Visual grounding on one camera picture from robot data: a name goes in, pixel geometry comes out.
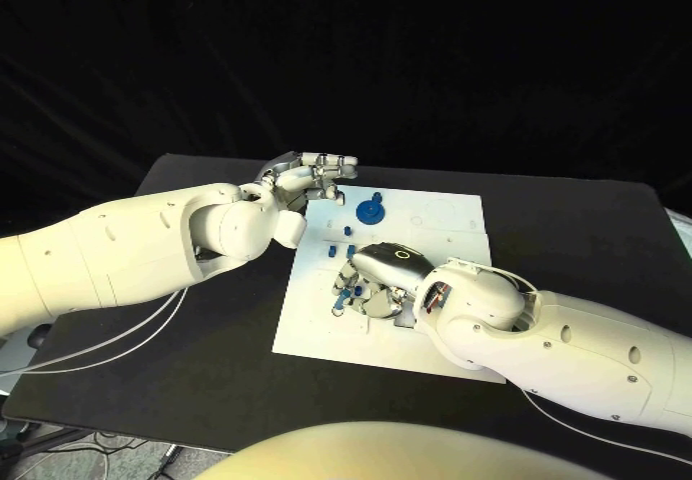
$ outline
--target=black table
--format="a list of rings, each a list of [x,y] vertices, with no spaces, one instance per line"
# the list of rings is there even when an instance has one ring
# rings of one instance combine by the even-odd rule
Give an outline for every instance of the black table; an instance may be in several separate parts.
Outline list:
[[[214,182],[241,184],[260,166],[253,160],[168,155],[139,194]],[[481,195],[494,265],[540,288],[602,302],[692,336],[692,263],[646,185],[368,166],[359,171],[348,183]],[[123,359],[81,372],[25,376],[5,414],[221,450],[322,423],[404,421],[506,440],[616,477],[658,469],[668,478],[690,478],[691,467],[557,425],[511,385],[271,353],[293,255],[274,244],[259,260],[191,288],[169,327]],[[36,361],[106,340],[160,304],[65,315]],[[165,318],[61,366],[122,352]],[[687,437],[538,402],[589,432],[692,458]]]

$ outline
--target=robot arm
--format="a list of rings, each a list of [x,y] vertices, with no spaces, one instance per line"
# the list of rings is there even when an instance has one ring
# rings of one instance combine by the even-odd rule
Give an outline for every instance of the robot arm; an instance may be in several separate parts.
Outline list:
[[[394,266],[401,257],[416,265]],[[491,368],[524,390],[593,417],[692,436],[690,338],[594,302],[532,286],[521,293],[514,278],[492,267],[456,258],[437,268],[426,265],[401,245],[365,247],[345,269],[355,273],[346,282],[338,277],[335,290],[351,288],[359,275],[380,290],[344,305],[390,318],[387,312],[401,312],[411,302],[416,331],[460,367]]]
[[[212,184],[117,200],[0,239],[0,335],[48,317],[146,302],[238,268],[271,239],[296,248],[306,199],[344,203],[333,180],[358,160],[290,152],[256,183]]]

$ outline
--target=blue part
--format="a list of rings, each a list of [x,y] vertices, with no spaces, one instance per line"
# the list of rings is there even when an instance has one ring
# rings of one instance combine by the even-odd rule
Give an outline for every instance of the blue part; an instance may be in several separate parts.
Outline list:
[[[382,194],[380,192],[372,195],[372,200],[367,200],[358,205],[357,217],[367,225],[375,225],[385,218],[385,207],[382,206]]]
[[[342,293],[339,294],[339,298],[336,299],[336,303],[335,303],[335,308],[338,310],[344,310],[344,302],[349,297],[351,297],[351,290],[345,288],[342,290]]]

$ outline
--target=white board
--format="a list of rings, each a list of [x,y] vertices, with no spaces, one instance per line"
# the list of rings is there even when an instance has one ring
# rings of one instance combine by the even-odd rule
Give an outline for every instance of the white board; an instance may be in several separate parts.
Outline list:
[[[368,319],[349,308],[341,317],[332,315],[332,286],[349,245],[361,248],[371,243],[395,242],[419,250],[433,265],[446,263],[452,256],[491,265],[481,197],[339,188],[346,194],[345,206],[316,201],[308,207],[308,230],[293,262],[273,352],[505,383],[492,370],[472,371],[456,366],[429,337],[394,326],[394,320]],[[382,194],[385,218],[377,225],[365,225],[357,218],[357,206],[375,192]],[[351,237],[344,233],[346,226],[352,228]],[[335,258],[329,257],[332,245]],[[411,306],[403,315],[413,315]]]

